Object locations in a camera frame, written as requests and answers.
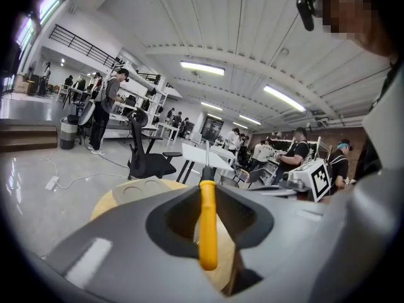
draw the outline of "yellow screwdriver handle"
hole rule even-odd
[[[213,181],[201,181],[201,217],[199,219],[199,263],[204,270],[217,267],[216,199]]]

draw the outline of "man in gray shirt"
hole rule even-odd
[[[112,106],[117,102],[123,102],[121,97],[118,97],[119,84],[126,80],[129,76],[127,69],[120,69],[115,75],[111,76],[103,86],[101,91],[95,97],[95,110],[93,114],[93,127],[91,130],[89,150],[94,155],[105,155],[105,152],[100,150],[100,142],[105,133],[109,114],[111,113]]]

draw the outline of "white shoe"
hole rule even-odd
[[[101,150],[92,150],[91,153],[94,155],[106,155],[107,154]]]

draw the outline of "white cable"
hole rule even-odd
[[[56,171],[56,176],[59,176],[59,172],[57,171],[57,165],[54,162],[51,162],[51,159],[53,157],[53,155],[55,155],[57,148],[54,150],[54,152],[52,153],[52,155],[49,158],[43,158],[40,161],[43,162],[49,162],[51,163],[53,166],[55,166],[55,171]],[[118,176],[118,177],[122,177],[123,179],[128,178],[127,176],[121,176],[121,175],[116,175],[116,174],[107,174],[107,173],[96,173],[96,174],[92,174],[92,175],[88,175],[88,176],[84,176],[84,177],[79,177],[77,179],[74,179],[73,181],[70,182],[70,184],[67,187],[61,186],[58,182],[56,182],[56,185],[59,186],[61,189],[68,189],[74,182],[80,180],[80,179],[86,179],[88,177],[92,177],[92,176],[97,176],[97,175],[109,175],[109,176]]]

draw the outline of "trash can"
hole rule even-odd
[[[61,119],[61,140],[60,147],[62,149],[72,149],[77,135],[77,124],[68,122],[68,118]]]

